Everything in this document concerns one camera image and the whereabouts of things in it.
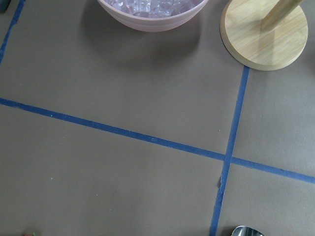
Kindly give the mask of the clear ice cubes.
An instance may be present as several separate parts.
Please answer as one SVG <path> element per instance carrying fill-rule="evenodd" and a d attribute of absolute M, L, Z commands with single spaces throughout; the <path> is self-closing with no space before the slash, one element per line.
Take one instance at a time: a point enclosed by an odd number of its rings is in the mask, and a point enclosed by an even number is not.
<path fill-rule="evenodd" d="M 201 0 L 106 0 L 124 13 L 144 18 L 175 16 L 193 9 Z"/>

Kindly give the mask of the metal ice scoop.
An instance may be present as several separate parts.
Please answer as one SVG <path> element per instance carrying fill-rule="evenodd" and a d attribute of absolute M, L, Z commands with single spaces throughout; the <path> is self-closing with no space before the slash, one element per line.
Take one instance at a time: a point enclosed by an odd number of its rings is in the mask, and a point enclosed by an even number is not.
<path fill-rule="evenodd" d="M 233 230 L 231 236 L 264 236 L 264 234 L 248 226 L 238 226 Z"/>

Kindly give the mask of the folded grey cloth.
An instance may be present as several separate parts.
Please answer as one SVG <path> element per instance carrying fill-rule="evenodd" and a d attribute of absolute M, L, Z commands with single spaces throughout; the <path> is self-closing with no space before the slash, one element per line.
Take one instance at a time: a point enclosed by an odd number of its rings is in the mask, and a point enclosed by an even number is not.
<path fill-rule="evenodd" d="M 0 0 L 0 13 L 4 13 L 8 9 L 10 2 L 11 0 Z"/>

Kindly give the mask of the pink bowl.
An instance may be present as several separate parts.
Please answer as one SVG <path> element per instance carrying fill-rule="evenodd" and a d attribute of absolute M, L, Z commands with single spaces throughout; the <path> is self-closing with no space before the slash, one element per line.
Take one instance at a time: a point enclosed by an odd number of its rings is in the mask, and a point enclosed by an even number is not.
<path fill-rule="evenodd" d="M 191 20 L 208 3 L 208 0 L 201 0 L 199 4 L 188 11 L 163 18 L 133 16 L 114 8 L 104 0 L 98 0 L 97 2 L 115 20 L 129 28 L 143 32 L 163 32 L 177 28 Z"/>

